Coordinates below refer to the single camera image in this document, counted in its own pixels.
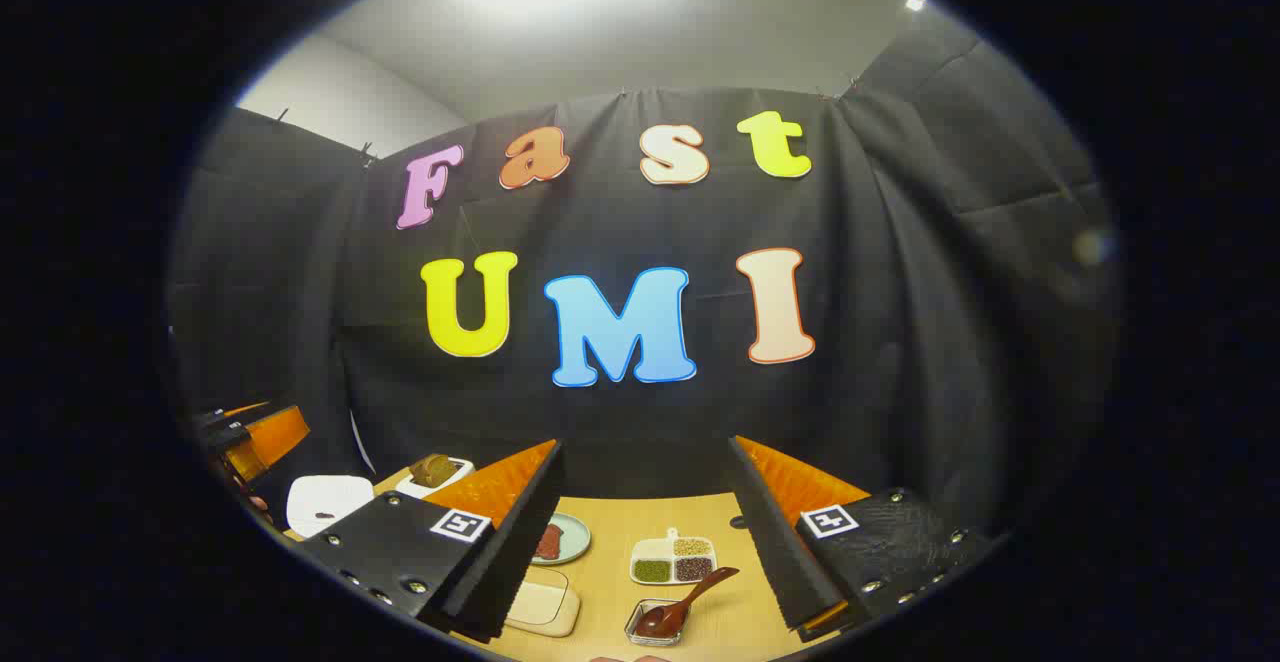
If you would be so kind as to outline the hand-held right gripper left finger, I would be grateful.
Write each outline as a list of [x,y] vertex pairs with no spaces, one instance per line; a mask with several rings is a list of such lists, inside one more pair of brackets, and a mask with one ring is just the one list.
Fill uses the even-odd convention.
[[486,643],[502,634],[564,483],[556,439],[422,499],[389,490],[296,549],[402,618]]

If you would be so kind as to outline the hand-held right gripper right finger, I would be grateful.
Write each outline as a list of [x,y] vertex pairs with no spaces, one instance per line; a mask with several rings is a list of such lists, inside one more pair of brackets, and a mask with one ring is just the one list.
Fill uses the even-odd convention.
[[730,485],[786,627],[810,642],[896,615],[982,561],[992,540],[915,492],[865,492],[746,437]]

